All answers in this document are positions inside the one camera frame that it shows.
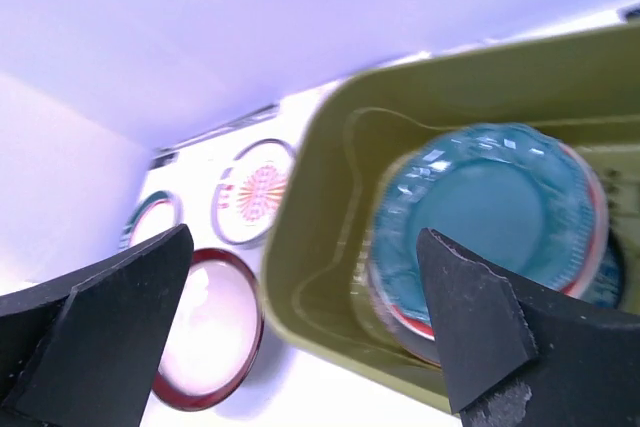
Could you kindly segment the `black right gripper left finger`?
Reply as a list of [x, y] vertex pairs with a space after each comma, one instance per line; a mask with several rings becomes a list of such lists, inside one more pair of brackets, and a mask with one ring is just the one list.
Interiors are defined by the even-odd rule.
[[2, 425], [139, 425], [193, 252], [180, 224], [2, 296]]

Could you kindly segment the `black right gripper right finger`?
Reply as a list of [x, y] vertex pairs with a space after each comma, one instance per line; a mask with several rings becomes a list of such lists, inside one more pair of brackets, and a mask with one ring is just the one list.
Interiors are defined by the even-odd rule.
[[417, 257], [463, 425], [638, 425], [638, 316], [546, 288], [433, 229]]

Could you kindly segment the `small blue floral plate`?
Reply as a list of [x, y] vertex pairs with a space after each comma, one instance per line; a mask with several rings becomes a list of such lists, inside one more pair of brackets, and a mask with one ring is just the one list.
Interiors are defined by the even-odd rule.
[[589, 302], [616, 309], [624, 290], [624, 259], [614, 241], [609, 241], [599, 270], [589, 290]]

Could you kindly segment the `red rimmed beige plate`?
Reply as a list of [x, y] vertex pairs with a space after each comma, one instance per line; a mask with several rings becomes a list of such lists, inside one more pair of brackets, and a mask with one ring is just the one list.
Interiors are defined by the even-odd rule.
[[247, 377], [263, 331], [253, 271], [230, 251], [196, 250], [153, 382], [154, 394], [183, 411], [221, 403]]

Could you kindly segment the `white green rimmed plate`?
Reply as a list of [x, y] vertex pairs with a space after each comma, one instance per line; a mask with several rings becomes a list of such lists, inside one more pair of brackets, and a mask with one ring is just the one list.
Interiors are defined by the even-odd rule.
[[142, 200], [125, 223], [118, 250], [123, 251], [182, 222], [182, 203], [170, 191], [158, 190]]

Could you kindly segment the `teal scalloped plate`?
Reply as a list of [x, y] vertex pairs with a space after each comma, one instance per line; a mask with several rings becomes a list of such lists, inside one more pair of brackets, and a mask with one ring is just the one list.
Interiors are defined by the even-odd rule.
[[370, 259], [403, 314], [431, 326], [416, 253], [425, 228], [552, 290], [574, 280], [594, 209], [561, 143], [524, 124], [476, 124], [400, 162], [373, 216]]

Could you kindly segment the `white orange sunburst plate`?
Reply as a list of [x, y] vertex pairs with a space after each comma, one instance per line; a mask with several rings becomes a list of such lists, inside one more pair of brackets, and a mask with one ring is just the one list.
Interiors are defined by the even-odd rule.
[[238, 152], [223, 171], [211, 202], [211, 223], [224, 243], [250, 248], [270, 230], [295, 164], [295, 149], [276, 138]]

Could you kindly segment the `red teal flower plate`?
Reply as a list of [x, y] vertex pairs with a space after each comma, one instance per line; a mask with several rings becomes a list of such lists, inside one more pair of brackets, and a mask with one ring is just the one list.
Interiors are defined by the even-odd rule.
[[[588, 291], [588, 287], [598, 272], [600, 261], [606, 250], [606, 231], [608, 229], [609, 214], [606, 208], [606, 198], [603, 187], [591, 166], [572, 147], [564, 143], [561, 143], [561, 147], [580, 165], [587, 180], [589, 200], [594, 209], [594, 224], [589, 232], [589, 244], [584, 265], [574, 280], [561, 290], [562, 293], [572, 298], [583, 299], [585, 293]], [[373, 261], [369, 264], [369, 272], [371, 285], [376, 290], [381, 299], [381, 303], [387, 309], [391, 318], [398, 321], [401, 327], [408, 329], [419, 337], [433, 341], [434, 335], [430, 325], [424, 321], [415, 320], [403, 314], [400, 311], [399, 305], [390, 300]]]

